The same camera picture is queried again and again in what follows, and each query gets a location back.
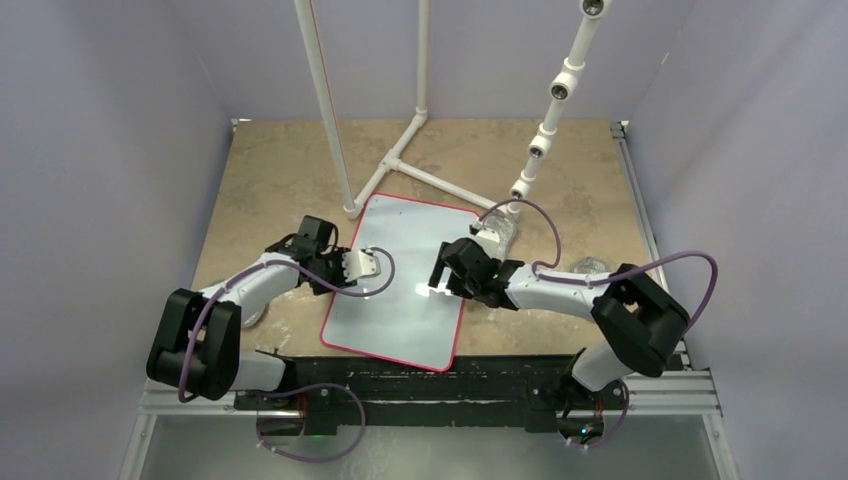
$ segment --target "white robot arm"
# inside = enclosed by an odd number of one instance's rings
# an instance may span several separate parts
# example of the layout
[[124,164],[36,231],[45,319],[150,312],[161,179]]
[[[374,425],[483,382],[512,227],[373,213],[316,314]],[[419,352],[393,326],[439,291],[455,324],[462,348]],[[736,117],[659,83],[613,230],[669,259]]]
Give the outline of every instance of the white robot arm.
[[[275,355],[240,352],[240,330],[253,325],[271,300],[305,282],[315,295],[322,295],[380,273],[373,251],[331,246],[333,235],[337,243],[335,225],[306,216],[297,233],[268,247],[240,273],[198,292],[174,291],[147,360],[147,376],[178,387],[181,400],[185,391],[217,400],[231,390],[276,390],[285,361]],[[392,276],[382,288],[347,294],[378,294]]]
[[[602,287],[591,284],[613,273],[546,271],[541,279],[524,262],[492,257],[488,243],[478,235],[442,243],[430,287],[438,286],[447,267],[447,290],[454,295],[492,308],[549,310],[596,323],[606,341],[579,353],[570,372],[587,395],[634,371],[658,377],[665,370],[690,317],[647,274]],[[625,264],[614,274],[633,268]]]

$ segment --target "beige tile surface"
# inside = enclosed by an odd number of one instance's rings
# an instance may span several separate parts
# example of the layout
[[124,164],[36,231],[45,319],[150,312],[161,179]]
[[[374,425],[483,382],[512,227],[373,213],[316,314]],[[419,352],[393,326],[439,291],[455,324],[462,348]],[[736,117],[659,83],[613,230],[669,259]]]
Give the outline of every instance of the beige tile surface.
[[[357,120],[341,124],[348,173],[358,192],[408,124]],[[493,200],[506,198],[524,166],[538,120],[430,120],[403,152],[404,161]],[[448,194],[392,172],[377,189],[471,207]],[[564,120],[531,193],[556,221],[563,241],[560,268],[592,255],[613,268],[644,263],[637,217],[604,120]],[[336,223],[350,244],[355,221],[341,209],[324,129],[317,121],[239,124],[221,182],[194,287],[226,278],[256,260],[265,247],[297,231],[303,215]],[[544,220],[525,209],[511,258],[528,263],[554,257]],[[272,302],[256,327],[242,332],[242,348],[285,355],[350,355],[324,347],[319,332],[330,297],[308,288]],[[573,353],[602,337],[581,319],[540,311],[491,310],[466,302],[457,354]]]

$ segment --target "pvc pipe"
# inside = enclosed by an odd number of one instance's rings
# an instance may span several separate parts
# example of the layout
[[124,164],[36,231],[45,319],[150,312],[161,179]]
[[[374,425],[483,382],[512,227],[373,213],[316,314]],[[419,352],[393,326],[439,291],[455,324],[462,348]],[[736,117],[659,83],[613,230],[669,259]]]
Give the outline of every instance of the pvc pipe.
[[401,173],[405,173],[410,177],[420,180],[428,185],[432,185],[439,190],[443,190],[445,192],[450,193],[455,197],[459,197],[467,202],[473,203],[481,208],[491,208],[495,202],[489,200],[488,198],[481,197],[474,192],[468,191],[462,187],[458,187],[450,182],[446,182],[441,178],[430,175],[427,172],[421,171],[411,165],[408,165],[403,162],[399,162],[397,166],[397,170]]
[[395,157],[400,157],[403,149],[406,148],[406,145],[412,140],[412,137],[415,135],[415,132],[424,125],[424,122],[427,121],[427,115],[422,115],[420,113],[416,113],[414,117],[412,117],[412,121],[409,122],[409,126],[406,127],[406,130],[403,131],[403,134],[400,136],[398,141],[395,143],[395,146],[389,150]]
[[427,43],[430,36],[430,0],[418,0],[418,103],[415,111],[427,114]]
[[318,96],[321,118],[324,120],[324,128],[327,130],[330,153],[333,156],[336,175],[339,177],[339,186],[342,189],[344,210],[350,218],[356,218],[356,206],[353,202],[353,193],[351,193],[350,181],[347,177],[344,151],[342,150],[342,141],[339,137],[339,127],[336,120],[336,112],[333,108],[333,97],[330,94],[327,67],[324,65],[324,54],[321,52],[321,41],[318,38],[318,24],[315,23],[315,12],[312,8],[312,1],[294,0],[294,6],[297,8],[297,20],[300,22],[303,44],[306,46],[306,56],[309,59],[309,69],[312,71],[312,82],[315,84],[315,94]]
[[583,17],[583,21],[580,22],[580,29],[577,30],[577,36],[574,38],[574,43],[571,44],[568,63],[575,67],[583,65],[583,62],[586,61],[586,52],[589,51],[589,45],[591,45],[600,24],[600,18]]
[[521,171],[521,175],[523,177],[530,179],[525,180],[527,183],[533,183],[533,180],[536,180],[536,174],[539,173],[539,165],[541,164],[541,158],[527,157],[527,165],[525,165],[524,170]]
[[545,132],[549,135],[553,135],[556,133],[557,125],[559,125],[559,119],[562,117],[562,111],[565,109],[566,100],[552,100],[551,105],[548,107],[548,113],[545,114],[545,120],[542,122],[542,128],[545,129]]
[[365,183],[365,186],[362,187],[362,191],[359,192],[359,195],[356,196],[356,210],[357,215],[362,211],[362,207],[365,206],[365,202],[368,201],[368,197],[374,193],[374,190],[377,188],[377,185],[380,184],[380,180],[386,176],[389,169],[383,166],[381,163],[377,166],[377,170],[371,175],[371,178],[368,179],[368,182]]

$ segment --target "purple cable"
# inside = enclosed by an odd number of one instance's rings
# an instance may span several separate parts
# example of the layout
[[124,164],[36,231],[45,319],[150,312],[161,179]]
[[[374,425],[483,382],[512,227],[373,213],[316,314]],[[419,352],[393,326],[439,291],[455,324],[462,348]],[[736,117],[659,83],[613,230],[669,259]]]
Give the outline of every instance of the purple cable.
[[298,394],[301,394],[301,393],[304,393],[304,392],[308,392],[310,390],[317,390],[319,388],[335,388],[336,390],[344,391],[345,393],[350,395],[350,398],[353,399],[354,403],[356,403],[356,407],[359,409],[359,418],[360,418],[359,431],[356,433],[356,438],[353,439],[353,442],[351,442],[351,444],[347,448],[345,448],[344,450],[342,450],[339,453],[335,453],[333,455],[328,455],[326,457],[306,457],[306,456],[303,456],[303,455],[298,455],[296,453],[286,452],[286,451],[278,449],[277,447],[272,446],[271,444],[269,444],[268,442],[265,441],[265,438],[262,437],[261,424],[259,422],[257,422],[256,423],[256,437],[259,438],[259,444],[262,445],[263,447],[265,447],[265,449],[267,449],[271,453],[276,453],[277,455],[281,455],[281,456],[286,457],[286,458],[291,458],[292,460],[297,460],[299,462],[307,462],[307,463],[332,462],[332,461],[338,460],[338,459],[344,457],[345,455],[347,455],[348,453],[352,452],[353,449],[355,449],[356,446],[359,445],[359,442],[362,441],[362,437],[365,435],[365,407],[362,405],[362,401],[359,400],[359,397],[357,397],[356,394],[353,393],[348,388],[346,388],[342,385],[339,385],[337,383],[316,383],[316,384],[313,384],[313,385],[308,385],[308,386],[301,387],[301,388],[298,388],[296,390],[291,390],[291,391],[288,391],[288,392],[257,392],[257,393],[264,396],[265,398],[280,399],[280,398],[291,397],[293,395],[298,395]]
[[382,293],[384,290],[389,288],[389,285],[391,285],[392,280],[395,279],[395,259],[392,258],[391,254],[389,252],[383,250],[380,247],[370,247],[370,248],[371,248],[371,250],[374,250],[375,252],[380,252],[383,255],[385,255],[386,258],[389,259],[389,265],[391,266],[391,272],[389,272],[389,278],[388,278],[388,280],[386,280],[386,283],[381,285],[380,288],[373,290],[371,292],[350,292],[348,290],[343,290],[339,287],[336,287],[335,285],[328,283],[324,279],[320,278],[318,275],[315,275],[314,273],[312,273],[309,270],[301,267],[297,263],[290,262],[288,260],[269,260],[265,264],[257,263],[255,265],[251,265],[250,267],[246,268],[245,270],[233,275],[232,278],[227,280],[227,283],[224,284],[223,287],[219,288],[215,293],[212,294],[211,297],[209,297],[209,300],[206,301],[206,304],[200,310],[200,315],[197,316],[197,321],[194,323],[194,328],[191,330],[191,335],[189,335],[189,338],[188,338],[188,345],[186,346],[185,360],[183,360],[183,368],[180,371],[180,382],[179,382],[178,387],[177,387],[177,398],[179,398],[180,403],[188,403],[188,402],[194,400],[195,398],[197,398],[197,394],[192,394],[190,397],[186,397],[186,395],[185,395],[186,385],[188,384],[188,373],[189,373],[190,365],[191,365],[191,357],[192,357],[192,354],[194,354],[194,348],[197,345],[197,335],[200,333],[200,329],[203,328],[203,323],[206,321],[206,317],[209,315],[209,311],[212,310],[212,306],[215,305],[215,302],[217,302],[218,299],[221,298],[221,295],[223,295],[224,292],[233,288],[241,280],[243,280],[245,277],[247,277],[248,275],[250,275],[252,273],[258,272],[259,270],[263,270],[263,269],[270,267],[270,266],[282,265],[282,266],[285,266],[285,267],[294,268],[295,270],[297,270],[301,274],[309,277],[311,280],[317,282],[319,285],[323,286],[324,288],[328,288],[328,289],[330,289],[330,290],[332,290],[332,291],[334,291],[338,294],[341,294],[341,295],[346,295],[348,297],[357,297],[357,298],[364,298],[364,297],[370,297],[370,296],[373,296],[373,295],[377,295],[378,293]]
[[600,440],[591,444],[586,444],[585,448],[587,449],[600,447],[601,445],[612,440],[612,437],[614,437],[615,434],[618,433],[618,431],[621,429],[621,426],[624,424],[624,419],[627,417],[627,411],[630,410],[630,389],[627,388],[627,384],[624,383],[624,380],[619,379],[618,383],[621,385],[621,392],[624,395],[624,405],[621,407],[621,415],[618,417],[618,420],[615,421],[615,425],[612,426],[609,432],[604,432]]
[[524,204],[530,205],[531,207],[535,208],[539,213],[542,214],[543,217],[545,217],[545,220],[547,220],[548,225],[551,226],[551,230],[553,231],[553,234],[554,234],[554,240],[556,241],[556,247],[557,247],[556,259],[554,259],[553,264],[543,262],[541,260],[537,260],[537,261],[533,262],[531,264],[531,269],[533,270],[533,274],[535,274],[536,277],[538,277],[542,280],[547,280],[549,282],[553,282],[553,283],[564,283],[564,284],[567,284],[567,285],[581,285],[581,286],[599,287],[599,286],[602,286],[602,285],[608,285],[610,283],[619,282],[621,280],[627,280],[628,278],[631,278],[631,277],[634,277],[636,275],[645,273],[649,270],[653,270],[657,267],[661,267],[661,266],[663,266],[667,263],[671,263],[675,260],[680,260],[681,258],[700,257],[700,258],[703,258],[704,260],[706,260],[710,264],[710,281],[709,281],[709,284],[707,285],[707,290],[704,293],[704,297],[701,299],[701,303],[698,304],[698,307],[695,309],[695,313],[692,314],[691,320],[689,321],[689,326],[686,328],[686,331],[689,331],[689,329],[692,328],[692,326],[695,325],[695,322],[697,322],[698,319],[701,318],[701,314],[704,312],[704,309],[707,308],[707,304],[710,302],[710,298],[712,298],[712,296],[713,296],[713,291],[715,290],[716,282],[718,281],[718,264],[716,263],[715,259],[711,255],[709,255],[708,253],[702,252],[700,250],[684,250],[682,252],[673,253],[673,254],[671,254],[667,257],[663,257],[663,258],[656,260],[654,262],[648,263],[646,265],[642,265],[641,267],[634,268],[633,270],[629,270],[627,272],[620,273],[618,275],[611,275],[607,278],[602,278],[600,280],[592,280],[592,281],[589,281],[589,282],[585,282],[585,281],[582,281],[582,280],[576,280],[576,279],[573,279],[573,278],[552,277],[552,276],[549,276],[549,275],[545,275],[544,273],[537,272],[536,270],[538,269],[539,266],[543,266],[543,267],[547,267],[547,268],[551,268],[551,269],[556,268],[556,266],[559,265],[560,258],[562,257],[562,240],[559,238],[559,231],[557,230],[556,225],[554,225],[554,221],[553,221],[553,219],[551,219],[551,216],[548,215],[548,213],[545,212],[542,209],[542,207],[540,207],[539,205],[537,205],[534,202],[531,202],[530,200],[526,200],[526,199],[523,199],[523,198],[509,198],[507,200],[503,200],[503,201],[500,201],[500,202],[492,205],[488,210],[486,210],[485,212],[483,212],[482,215],[480,215],[479,220],[482,221],[484,218],[489,216],[489,214],[491,214],[496,208],[498,208],[502,205],[506,205],[508,203],[513,203],[513,202],[524,203]]

